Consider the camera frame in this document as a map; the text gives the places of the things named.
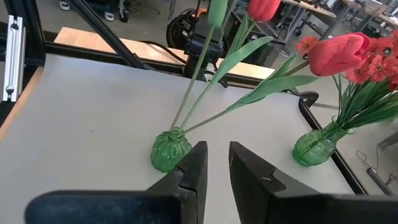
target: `white table surface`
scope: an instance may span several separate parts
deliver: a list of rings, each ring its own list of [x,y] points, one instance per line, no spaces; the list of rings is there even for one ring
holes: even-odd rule
[[[42,80],[0,142],[0,223],[23,223],[34,197],[53,190],[144,190],[164,176],[150,163],[156,135],[169,128],[189,79],[122,65],[48,55]],[[205,83],[196,82],[188,101]],[[188,127],[250,90],[210,90]],[[205,223],[239,223],[229,181],[229,142],[238,141],[283,172],[325,193],[352,194],[335,163],[293,160],[310,131],[296,96],[278,93],[190,132],[208,143]]]

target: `wheel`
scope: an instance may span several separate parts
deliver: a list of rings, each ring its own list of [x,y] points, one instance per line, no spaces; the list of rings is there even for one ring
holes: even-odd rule
[[[301,36],[301,30],[296,30],[296,32],[294,33],[297,37]]]
[[[110,12],[105,12],[104,17],[107,21],[114,21],[114,14]]]
[[[61,8],[61,10],[64,10],[64,11],[69,11],[70,10],[69,4],[67,2],[64,2],[64,1],[60,1],[60,8]]]
[[[129,14],[126,11],[123,11],[123,14],[119,12],[119,19],[122,22],[129,22]]]

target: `table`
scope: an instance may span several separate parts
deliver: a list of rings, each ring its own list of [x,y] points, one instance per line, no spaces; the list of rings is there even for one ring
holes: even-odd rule
[[[51,190],[143,190],[158,181],[164,175],[151,166],[150,147],[169,127],[188,83],[163,73],[48,55],[41,80],[0,142],[0,179],[5,180],[0,222],[22,223],[29,200]],[[187,105],[205,85],[195,84]],[[248,91],[215,86],[188,126]],[[277,93],[187,135],[193,145],[208,143],[205,223],[239,223],[229,183],[230,141],[315,190],[352,194],[331,159],[316,169],[292,159],[294,142],[311,130],[298,101]]]
[[[282,0],[282,1],[289,5],[287,6],[287,9],[286,9],[287,11],[285,12],[284,16],[282,17],[280,22],[277,24],[277,27],[281,26],[282,23],[286,20],[286,18],[288,18],[291,15],[293,8],[295,6],[298,7],[297,15],[294,17],[292,23],[290,24],[289,31],[286,35],[284,42],[287,42],[289,40],[289,38],[292,36],[292,34],[295,32],[296,28],[299,27],[301,21],[304,19],[305,15],[306,15],[307,11],[317,12],[319,14],[323,14],[323,15],[331,17],[331,18],[336,17],[336,15],[334,13],[327,11],[324,8],[321,8],[321,7],[315,8],[315,6],[308,4],[306,2],[303,2],[303,1],[300,1],[300,2],[297,2],[294,0]]]
[[[357,7],[361,7],[361,5],[359,5],[358,3],[356,3],[352,0],[343,0],[343,3],[345,4],[345,8],[339,13],[339,15],[340,15],[343,12],[345,12],[343,17],[346,15],[346,13],[348,12],[349,9],[355,9]],[[375,17],[378,17],[378,18],[382,19],[384,22],[388,22],[394,26],[398,26],[398,24],[396,22],[394,22],[387,16],[383,15],[383,12],[386,11],[386,9],[387,9],[387,6],[385,4],[383,4],[382,7],[380,7],[380,9],[378,9],[378,10],[374,10],[374,9],[365,7],[364,11],[367,14],[367,16],[361,21],[361,23],[359,23],[355,32],[361,32],[369,23],[371,23],[372,19]],[[378,28],[385,31],[385,29],[383,27],[380,27],[380,25]]]
[[[134,40],[126,40],[126,39],[121,39],[121,40],[127,46],[127,48],[129,48],[132,52],[136,53],[138,56],[142,58],[151,59],[158,62],[168,62],[177,65],[182,65],[182,62],[173,58],[171,55],[169,55],[167,52],[165,52],[158,46],[144,44]],[[72,29],[68,27],[63,27],[61,29],[54,42],[58,44],[66,44],[75,47],[83,47],[87,49],[114,53],[114,50],[98,34],[78,29]],[[185,55],[184,51],[182,50],[171,49],[171,48],[169,49],[173,53],[177,54],[179,57],[183,58],[184,60],[188,58],[188,56]],[[219,59],[217,64],[219,65],[222,61],[223,61],[222,58]],[[242,75],[245,77],[265,79],[273,71],[274,69],[272,68],[250,65],[247,63],[239,63],[229,72],[236,75]]]

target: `vase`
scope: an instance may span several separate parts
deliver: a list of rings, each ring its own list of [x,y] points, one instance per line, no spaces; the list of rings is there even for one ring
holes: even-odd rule
[[[301,165],[310,167],[326,162],[336,150],[336,143],[352,129],[344,130],[336,124],[337,116],[321,130],[310,131],[301,136],[293,150],[293,158]]]
[[[192,146],[180,128],[164,131],[156,137],[150,161],[161,172],[170,172],[191,150]]]

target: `red tulip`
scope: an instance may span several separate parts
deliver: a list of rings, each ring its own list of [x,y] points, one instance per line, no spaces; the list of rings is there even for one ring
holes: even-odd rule
[[[323,40],[308,53],[310,70],[317,76],[330,76],[358,67],[371,44],[369,37],[352,33]]]
[[[259,22],[268,22],[278,9],[280,0],[251,0],[248,7],[249,15]]]

